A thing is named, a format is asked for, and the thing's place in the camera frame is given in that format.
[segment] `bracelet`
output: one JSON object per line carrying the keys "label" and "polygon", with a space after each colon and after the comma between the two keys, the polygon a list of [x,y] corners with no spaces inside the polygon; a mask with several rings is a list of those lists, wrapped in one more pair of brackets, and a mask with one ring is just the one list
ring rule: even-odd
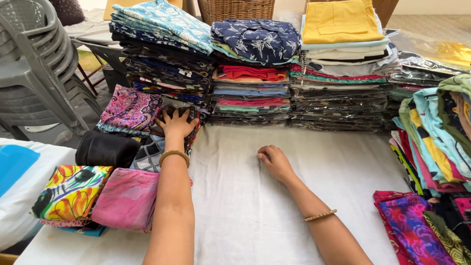
{"label": "bracelet", "polygon": [[328,211],[326,213],[323,213],[323,214],[319,214],[319,215],[316,215],[316,216],[313,216],[313,217],[309,217],[309,218],[306,218],[304,219],[305,222],[309,222],[309,221],[312,221],[312,220],[316,220],[316,219],[319,219],[319,218],[322,218],[322,217],[326,217],[326,216],[329,216],[329,215],[333,215],[337,212],[337,209],[334,209],[332,211]]}
{"label": "bracelet", "polygon": [[162,166],[162,161],[163,159],[168,156],[168,155],[172,155],[172,154],[179,154],[181,155],[185,161],[187,162],[187,168],[190,167],[190,157],[185,154],[184,152],[180,151],[180,150],[168,150],[168,151],[165,151],[161,156],[160,156],[160,159],[159,159],[159,165]]}

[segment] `wicker basket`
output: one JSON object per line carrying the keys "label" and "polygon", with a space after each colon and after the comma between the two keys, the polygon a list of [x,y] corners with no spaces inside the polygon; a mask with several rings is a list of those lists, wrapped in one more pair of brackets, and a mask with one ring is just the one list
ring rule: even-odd
{"label": "wicker basket", "polygon": [[268,18],[273,16],[275,0],[198,0],[203,22],[226,18]]}

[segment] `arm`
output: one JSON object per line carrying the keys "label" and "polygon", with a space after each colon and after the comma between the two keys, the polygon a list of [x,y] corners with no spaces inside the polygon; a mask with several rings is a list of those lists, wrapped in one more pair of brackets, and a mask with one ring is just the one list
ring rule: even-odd
{"label": "arm", "polygon": [[[157,121],[165,132],[165,151],[185,151],[183,138],[191,133],[198,119],[187,123],[189,110],[182,117],[178,110],[165,123]],[[190,179],[185,159],[172,154],[161,164],[152,234],[143,265],[192,265],[195,251],[195,211],[191,200]]]}
{"label": "arm", "polygon": [[[262,147],[258,158],[275,179],[286,185],[305,218],[331,210],[294,173],[280,148],[273,145]],[[373,265],[335,214],[310,221],[308,226],[325,264]]]}

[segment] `hand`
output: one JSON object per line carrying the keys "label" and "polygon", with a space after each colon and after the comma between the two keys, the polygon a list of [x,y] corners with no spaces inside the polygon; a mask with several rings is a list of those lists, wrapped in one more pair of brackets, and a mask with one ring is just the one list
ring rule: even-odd
{"label": "hand", "polygon": [[259,149],[257,157],[265,165],[268,172],[285,185],[296,180],[298,176],[293,171],[290,162],[280,148],[267,145]]}
{"label": "hand", "polygon": [[200,121],[200,119],[195,118],[190,123],[187,122],[190,109],[187,109],[181,117],[179,117],[178,109],[175,109],[172,117],[169,117],[165,110],[162,112],[162,115],[165,123],[158,119],[156,119],[156,122],[163,129],[165,138],[169,136],[176,139],[183,139],[191,133]]}

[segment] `navy floral shirt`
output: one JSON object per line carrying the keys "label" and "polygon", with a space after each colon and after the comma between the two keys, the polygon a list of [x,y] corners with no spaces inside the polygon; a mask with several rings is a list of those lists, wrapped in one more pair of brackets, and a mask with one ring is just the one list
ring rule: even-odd
{"label": "navy floral shirt", "polygon": [[227,44],[252,61],[284,63],[300,50],[300,34],[288,22],[226,19],[211,27],[211,42]]}

